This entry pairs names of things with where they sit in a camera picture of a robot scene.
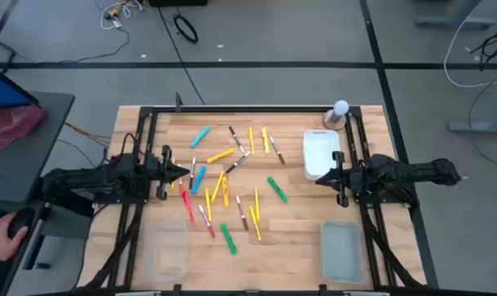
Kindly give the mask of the grey desk foot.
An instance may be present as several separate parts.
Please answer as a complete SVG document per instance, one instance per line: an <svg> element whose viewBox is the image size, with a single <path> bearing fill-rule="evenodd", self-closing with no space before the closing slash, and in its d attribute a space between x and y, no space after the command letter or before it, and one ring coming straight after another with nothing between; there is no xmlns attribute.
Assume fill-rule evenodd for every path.
<svg viewBox="0 0 497 296"><path fill-rule="evenodd" d="M471 132L497 134L497 120L495 121L450 121L447 125L450 132Z"/></svg>
<svg viewBox="0 0 497 296"><path fill-rule="evenodd" d="M415 25L439 29L487 30L497 22L490 18L473 16L482 0L460 0L459 8L449 16L422 16L415 19Z"/></svg>

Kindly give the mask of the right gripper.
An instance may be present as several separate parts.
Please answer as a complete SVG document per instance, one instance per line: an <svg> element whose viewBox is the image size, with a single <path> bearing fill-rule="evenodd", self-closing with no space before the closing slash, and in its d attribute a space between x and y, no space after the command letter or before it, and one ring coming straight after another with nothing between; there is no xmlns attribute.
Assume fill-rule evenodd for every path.
<svg viewBox="0 0 497 296"><path fill-rule="evenodd" d="M334 151L333 159L336 162L336 168L330 169L328 173L315 180L316 185L331 187L337 191L337 203L342 207L349 206L349 199L346 190L360 190L362 185L362 176L358 169L344 169L344 153Z"/></svg>

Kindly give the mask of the black box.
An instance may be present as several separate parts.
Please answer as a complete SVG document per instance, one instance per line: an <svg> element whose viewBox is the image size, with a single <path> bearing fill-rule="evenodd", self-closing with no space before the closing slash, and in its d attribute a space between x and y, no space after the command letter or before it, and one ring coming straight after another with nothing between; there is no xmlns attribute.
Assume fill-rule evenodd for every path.
<svg viewBox="0 0 497 296"><path fill-rule="evenodd" d="M193 7L206 6L209 0L148 0L152 7Z"/></svg>

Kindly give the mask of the dark red cloth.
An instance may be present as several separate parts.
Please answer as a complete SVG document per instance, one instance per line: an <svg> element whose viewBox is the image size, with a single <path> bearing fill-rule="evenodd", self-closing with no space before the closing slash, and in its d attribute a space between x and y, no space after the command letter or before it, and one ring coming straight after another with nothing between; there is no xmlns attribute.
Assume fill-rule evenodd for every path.
<svg viewBox="0 0 497 296"><path fill-rule="evenodd" d="M45 110L35 105L0 109L0 151L28 136L44 119L44 115Z"/></svg>

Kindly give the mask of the black side desk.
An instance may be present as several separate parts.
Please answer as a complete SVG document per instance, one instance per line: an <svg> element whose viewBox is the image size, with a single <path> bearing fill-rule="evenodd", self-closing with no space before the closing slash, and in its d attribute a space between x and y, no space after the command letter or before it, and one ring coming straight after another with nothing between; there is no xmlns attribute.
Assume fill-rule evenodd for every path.
<svg viewBox="0 0 497 296"><path fill-rule="evenodd" d="M75 96L35 92L44 118L28 136L0 151L0 210L19 210L30 203L39 176L71 111Z"/></svg>

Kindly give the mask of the grey plastic bin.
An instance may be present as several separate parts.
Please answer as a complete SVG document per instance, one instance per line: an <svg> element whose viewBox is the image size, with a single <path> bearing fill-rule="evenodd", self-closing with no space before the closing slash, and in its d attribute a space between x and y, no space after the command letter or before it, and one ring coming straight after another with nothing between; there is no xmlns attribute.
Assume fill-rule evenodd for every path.
<svg viewBox="0 0 497 296"><path fill-rule="evenodd" d="M356 223L326 221L320 226L320 273L329 282L364 284L361 227Z"/></svg>

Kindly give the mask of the clear plastic bin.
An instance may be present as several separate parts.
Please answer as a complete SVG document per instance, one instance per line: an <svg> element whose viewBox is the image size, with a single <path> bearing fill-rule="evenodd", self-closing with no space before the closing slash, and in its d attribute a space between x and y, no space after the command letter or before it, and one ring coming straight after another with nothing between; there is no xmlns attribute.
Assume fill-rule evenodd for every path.
<svg viewBox="0 0 497 296"><path fill-rule="evenodd" d="M182 280L188 262L188 228L183 220L162 220L145 229L145 280L160 284Z"/></svg>

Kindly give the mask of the laptop with blue screen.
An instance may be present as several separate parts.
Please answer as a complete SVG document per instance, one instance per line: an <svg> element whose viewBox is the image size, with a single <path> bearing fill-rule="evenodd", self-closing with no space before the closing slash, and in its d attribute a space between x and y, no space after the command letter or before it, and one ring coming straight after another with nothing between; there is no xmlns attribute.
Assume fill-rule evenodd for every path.
<svg viewBox="0 0 497 296"><path fill-rule="evenodd" d="M39 106L39 101L0 72L0 109L27 105Z"/></svg>

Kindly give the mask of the black desk leg frame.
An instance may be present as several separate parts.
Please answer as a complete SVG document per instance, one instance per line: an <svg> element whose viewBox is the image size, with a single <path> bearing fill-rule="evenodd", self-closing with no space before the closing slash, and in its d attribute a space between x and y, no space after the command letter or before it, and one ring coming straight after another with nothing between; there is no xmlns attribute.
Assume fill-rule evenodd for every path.
<svg viewBox="0 0 497 296"><path fill-rule="evenodd" d="M44 205L35 213L22 270L35 267L46 237L87 239L93 219L93 202L74 192L45 194L42 199Z"/></svg>

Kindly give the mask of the white bulb on metal stand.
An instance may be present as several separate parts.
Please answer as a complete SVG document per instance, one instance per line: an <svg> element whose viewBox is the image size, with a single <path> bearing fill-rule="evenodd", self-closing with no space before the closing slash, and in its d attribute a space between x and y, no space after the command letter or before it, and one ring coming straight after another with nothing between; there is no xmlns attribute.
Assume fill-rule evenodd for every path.
<svg viewBox="0 0 497 296"><path fill-rule="evenodd" d="M349 111L349 104L346 100L338 100L333 107L323 116L323 124L332 130L342 129L346 124L346 115Z"/></svg>

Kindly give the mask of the teal highlighter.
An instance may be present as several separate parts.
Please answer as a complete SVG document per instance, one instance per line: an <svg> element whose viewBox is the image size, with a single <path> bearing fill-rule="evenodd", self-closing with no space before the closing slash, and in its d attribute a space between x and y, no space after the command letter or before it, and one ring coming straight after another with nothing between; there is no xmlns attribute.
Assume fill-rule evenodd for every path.
<svg viewBox="0 0 497 296"><path fill-rule="evenodd" d="M207 135L210 130L210 126L205 126L202 131L196 136L196 138L191 142L190 148L195 148L201 140Z"/></svg>

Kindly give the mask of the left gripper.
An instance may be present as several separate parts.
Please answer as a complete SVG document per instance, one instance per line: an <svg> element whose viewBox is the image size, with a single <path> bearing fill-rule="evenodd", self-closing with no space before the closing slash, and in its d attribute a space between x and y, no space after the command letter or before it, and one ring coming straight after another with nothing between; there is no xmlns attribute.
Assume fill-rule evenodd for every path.
<svg viewBox="0 0 497 296"><path fill-rule="evenodd" d="M167 199L166 186L188 175L190 171L171 162L172 150L168 145L163 145L161 156L162 159L160 160L153 154L149 155L145 160L145 168L150 180L159 181L156 197L161 201L165 201Z"/></svg>

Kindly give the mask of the red and white thin marker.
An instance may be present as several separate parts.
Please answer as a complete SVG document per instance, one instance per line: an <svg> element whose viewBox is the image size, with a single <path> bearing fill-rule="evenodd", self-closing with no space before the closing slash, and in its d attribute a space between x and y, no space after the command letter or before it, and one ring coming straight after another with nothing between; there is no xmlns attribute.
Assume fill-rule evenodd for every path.
<svg viewBox="0 0 497 296"><path fill-rule="evenodd" d="M205 222L206 228L208 229L211 238L215 238L216 235L215 235L213 226L210 223L207 211L204 209L204 207L202 205L198 205L198 207L199 207L200 213L201 213L201 215L203 217L203 220Z"/></svg>

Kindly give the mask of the white plastic bin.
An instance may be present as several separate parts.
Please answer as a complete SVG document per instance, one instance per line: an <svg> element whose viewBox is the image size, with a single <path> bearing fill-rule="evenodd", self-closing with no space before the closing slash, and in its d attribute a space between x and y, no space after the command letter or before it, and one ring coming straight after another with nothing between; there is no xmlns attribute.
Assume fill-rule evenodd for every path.
<svg viewBox="0 0 497 296"><path fill-rule="evenodd" d="M307 130L303 135L305 176L316 180L338 167L333 153L340 151L339 135L334 130Z"/></svg>

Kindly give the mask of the blue highlighter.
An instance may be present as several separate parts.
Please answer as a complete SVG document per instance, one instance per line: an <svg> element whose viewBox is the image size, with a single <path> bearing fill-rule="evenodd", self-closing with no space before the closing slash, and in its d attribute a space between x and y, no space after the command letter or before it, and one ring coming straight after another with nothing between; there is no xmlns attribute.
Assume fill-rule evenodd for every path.
<svg viewBox="0 0 497 296"><path fill-rule="evenodd" d="M206 173L206 166L205 165L202 165L200 167L200 171L193 183L193 186L192 186L192 189L191 189L191 193L192 194L196 194L199 190L199 187L200 187L200 184L201 184L201 181L202 179L204 178L205 176L205 173Z"/></svg>

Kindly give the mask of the black computer mouse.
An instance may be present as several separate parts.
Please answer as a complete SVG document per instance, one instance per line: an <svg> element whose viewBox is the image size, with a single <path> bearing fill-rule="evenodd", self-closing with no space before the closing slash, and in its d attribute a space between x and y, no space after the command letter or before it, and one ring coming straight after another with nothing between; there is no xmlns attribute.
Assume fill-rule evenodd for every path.
<svg viewBox="0 0 497 296"><path fill-rule="evenodd" d="M30 208L24 208L14 215L7 229L7 236L14 238L18 231L24 227L31 228L35 217L35 211Z"/></svg>

